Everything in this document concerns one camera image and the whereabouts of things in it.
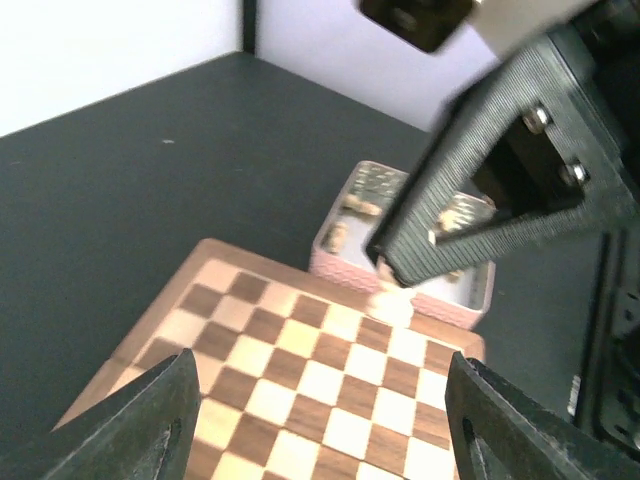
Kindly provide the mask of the light chess piece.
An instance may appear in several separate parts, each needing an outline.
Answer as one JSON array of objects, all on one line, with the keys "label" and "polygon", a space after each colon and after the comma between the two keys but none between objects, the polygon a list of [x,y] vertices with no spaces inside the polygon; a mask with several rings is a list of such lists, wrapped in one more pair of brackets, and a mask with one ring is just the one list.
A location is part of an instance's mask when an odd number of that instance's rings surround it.
[{"label": "light chess piece", "polygon": [[378,287],[367,301],[367,315],[392,327],[408,328],[414,314],[412,301],[415,290],[401,286],[381,256],[378,257],[376,271]]}]

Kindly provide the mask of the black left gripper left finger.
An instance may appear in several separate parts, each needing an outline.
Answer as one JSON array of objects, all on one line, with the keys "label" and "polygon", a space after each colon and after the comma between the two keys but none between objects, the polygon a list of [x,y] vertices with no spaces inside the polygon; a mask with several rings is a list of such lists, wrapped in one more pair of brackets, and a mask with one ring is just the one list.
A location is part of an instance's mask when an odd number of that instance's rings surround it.
[{"label": "black left gripper left finger", "polygon": [[201,403],[184,349],[47,436],[37,479],[181,479]]}]

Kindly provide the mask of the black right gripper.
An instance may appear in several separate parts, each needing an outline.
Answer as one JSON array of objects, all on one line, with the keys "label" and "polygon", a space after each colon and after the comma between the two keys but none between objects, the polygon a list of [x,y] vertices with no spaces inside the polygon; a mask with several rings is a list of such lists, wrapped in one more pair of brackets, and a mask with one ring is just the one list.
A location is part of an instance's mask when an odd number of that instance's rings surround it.
[{"label": "black right gripper", "polygon": [[595,235],[572,423],[639,447],[639,4],[596,1],[458,95],[419,167],[495,211],[456,235],[489,261]]}]

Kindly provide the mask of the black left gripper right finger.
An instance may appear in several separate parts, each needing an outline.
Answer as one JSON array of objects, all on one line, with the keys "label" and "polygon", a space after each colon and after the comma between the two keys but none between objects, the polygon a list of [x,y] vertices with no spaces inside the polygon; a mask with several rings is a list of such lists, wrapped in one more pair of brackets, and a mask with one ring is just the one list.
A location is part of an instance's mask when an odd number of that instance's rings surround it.
[{"label": "black left gripper right finger", "polygon": [[446,411],[461,479],[637,479],[639,463],[557,417],[475,358],[453,354]]}]

